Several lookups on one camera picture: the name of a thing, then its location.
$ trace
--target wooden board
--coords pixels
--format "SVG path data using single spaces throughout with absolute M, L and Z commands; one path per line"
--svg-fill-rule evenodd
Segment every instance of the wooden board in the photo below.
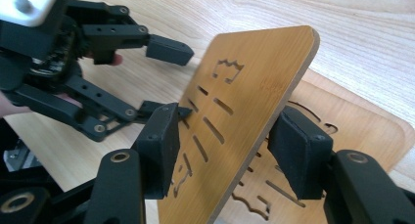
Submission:
M 309 82 L 329 88 L 331 94 Z M 415 143 L 412 127 L 308 71 L 290 99 L 334 139 L 334 150 L 353 149 L 374 157 L 387 171 Z M 327 223 L 322 201 L 298 201 L 263 142 L 217 223 Z
M 180 104 L 181 150 L 161 223 L 212 223 L 247 169 L 319 44 L 309 26 L 220 34 Z

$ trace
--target wooden tabletop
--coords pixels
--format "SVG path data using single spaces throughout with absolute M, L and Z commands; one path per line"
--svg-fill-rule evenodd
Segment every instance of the wooden tabletop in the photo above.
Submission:
M 124 62 L 118 67 L 81 61 L 84 78 L 133 106 L 143 100 L 178 101 L 218 33 L 307 24 L 320 34 L 311 69 L 415 125 L 415 0 L 89 1 L 124 5 L 151 33 L 195 51 L 186 67 L 147 59 L 144 49 L 119 51 Z M 65 190 L 94 177 L 102 155 L 130 147 L 141 129 L 130 126 L 97 144 L 35 113 L 7 120 Z M 412 148 L 390 176 L 415 191 L 414 167 Z M 157 217 L 150 216 L 149 223 L 154 222 Z

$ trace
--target robotic arm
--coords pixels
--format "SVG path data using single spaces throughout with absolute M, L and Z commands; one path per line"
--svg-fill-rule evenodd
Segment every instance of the robotic arm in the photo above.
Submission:
M 28 106 L 97 142 L 125 125 L 147 122 L 161 104 L 145 101 L 136 110 L 83 79 L 77 59 L 92 55 L 95 65 L 111 64 L 115 50 L 147 46 L 147 57 L 185 66 L 194 54 L 184 43 L 149 34 L 124 6 L 76 0 L 1 4 L 7 6 L 0 9 L 0 90 L 14 105 Z M 56 96 L 62 93 L 82 107 Z

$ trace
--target bamboo board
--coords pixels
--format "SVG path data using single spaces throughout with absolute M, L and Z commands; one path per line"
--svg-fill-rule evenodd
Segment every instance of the bamboo board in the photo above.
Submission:
M 181 106 L 181 149 L 161 223 L 212 223 L 317 52 L 309 26 L 216 36 Z
M 408 123 L 312 71 L 293 92 L 289 105 L 330 134 L 335 151 L 353 149 L 369 154 L 387 171 L 415 143 Z M 327 223 L 324 200 L 298 201 L 266 147 L 265 140 L 216 223 Z

